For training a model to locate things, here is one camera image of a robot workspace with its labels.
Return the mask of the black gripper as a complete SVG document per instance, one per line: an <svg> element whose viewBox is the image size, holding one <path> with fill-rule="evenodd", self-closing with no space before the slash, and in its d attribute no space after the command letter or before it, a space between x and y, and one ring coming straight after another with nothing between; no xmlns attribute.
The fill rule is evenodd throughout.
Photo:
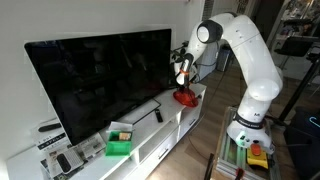
<svg viewBox="0 0 320 180"><path fill-rule="evenodd" d="M176 75L176 82L181 85L180 91L182 93L188 93L188 85L186 85L189 81L189 72L183 71L180 69Z"/></svg>

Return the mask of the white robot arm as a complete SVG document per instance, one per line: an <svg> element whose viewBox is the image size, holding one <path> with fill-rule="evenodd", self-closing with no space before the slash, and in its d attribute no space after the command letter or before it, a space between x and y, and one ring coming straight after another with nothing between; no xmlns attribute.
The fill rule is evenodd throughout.
<svg viewBox="0 0 320 180"><path fill-rule="evenodd" d="M227 127L227 134L240 147L248 148L256 143L266 153L272 154L275 145L266 133L264 117L271 102L282 90L282 72L275 66L265 41L248 16L226 12L196 24L186 53L174 65L176 82L186 87L191 66L208 44L219 40L229 44L247 85Z"/></svg>

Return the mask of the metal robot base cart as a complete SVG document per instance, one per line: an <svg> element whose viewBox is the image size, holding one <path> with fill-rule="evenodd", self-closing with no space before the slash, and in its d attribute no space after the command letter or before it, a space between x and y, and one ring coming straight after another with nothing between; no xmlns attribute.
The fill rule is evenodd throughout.
<svg viewBox="0 0 320 180"><path fill-rule="evenodd" d="M276 154L268 155L268 169L252 168L247 163L247 150L238 147L227 135L227 127L232 122L237 109L227 107L220 131L220 137L213 165L213 180L234 180L237 169L244 170L243 180L281 180L281 173Z"/></svg>

